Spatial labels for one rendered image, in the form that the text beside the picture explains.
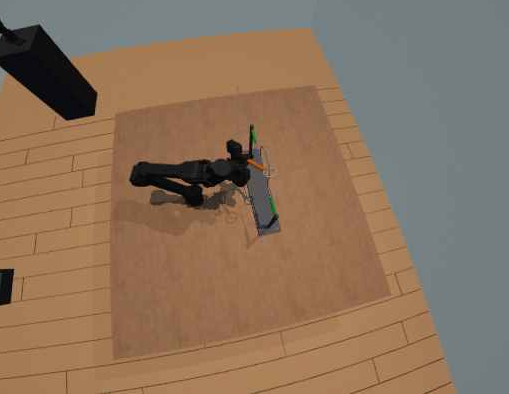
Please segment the orange-brown handle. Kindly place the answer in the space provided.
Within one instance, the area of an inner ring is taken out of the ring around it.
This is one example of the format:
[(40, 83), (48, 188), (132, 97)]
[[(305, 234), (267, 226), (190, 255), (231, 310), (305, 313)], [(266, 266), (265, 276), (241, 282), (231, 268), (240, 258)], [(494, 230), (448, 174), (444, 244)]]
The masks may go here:
[(251, 164), (251, 165), (253, 165), (254, 167), (258, 168), (259, 170), (263, 171), (263, 176), (265, 176), (265, 177), (270, 178), (270, 177), (274, 177), (274, 176), (276, 175), (276, 171), (275, 171), (274, 169), (272, 169), (272, 168), (270, 168), (270, 170), (273, 170), (273, 171), (274, 171), (274, 174), (273, 174), (273, 175), (271, 175), (271, 176), (267, 176), (267, 175), (265, 175), (265, 174), (264, 174), (264, 172), (265, 172), (266, 170), (269, 170), (269, 168), (267, 168), (267, 169), (266, 169), (265, 167), (263, 167), (263, 166), (259, 165), (258, 163), (256, 163), (256, 162), (252, 161), (251, 159), (246, 160), (246, 162), (248, 162), (249, 164)]

